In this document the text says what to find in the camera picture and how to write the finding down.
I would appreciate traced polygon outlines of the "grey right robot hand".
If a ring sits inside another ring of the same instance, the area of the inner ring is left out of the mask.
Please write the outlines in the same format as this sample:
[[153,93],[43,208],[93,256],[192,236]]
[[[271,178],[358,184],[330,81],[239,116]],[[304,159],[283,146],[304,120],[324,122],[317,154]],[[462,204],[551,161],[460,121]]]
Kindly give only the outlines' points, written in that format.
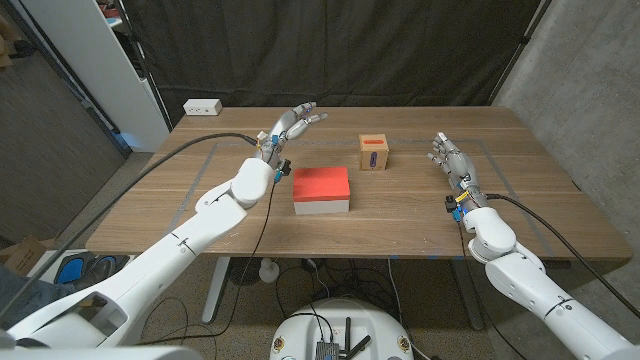
[[476,168],[471,158],[443,132],[437,133],[432,144],[434,153],[428,153],[427,157],[447,175],[454,194],[461,196],[467,193],[463,201],[470,201],[471,209],[486,207],[488,201],[480,189]]

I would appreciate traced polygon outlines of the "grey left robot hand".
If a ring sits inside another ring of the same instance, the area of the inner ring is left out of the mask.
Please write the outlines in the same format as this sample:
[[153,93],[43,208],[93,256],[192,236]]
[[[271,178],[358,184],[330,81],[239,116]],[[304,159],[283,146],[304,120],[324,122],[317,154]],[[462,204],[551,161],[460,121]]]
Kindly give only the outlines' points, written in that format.
[[301,137],[311,126],[328,118],[327,112],[313,114],[315,107],[315,102],[306,102],[283,113],[259,141],[260,149],[256,151],[255,157],[276,169],[280,153],[288,141]]

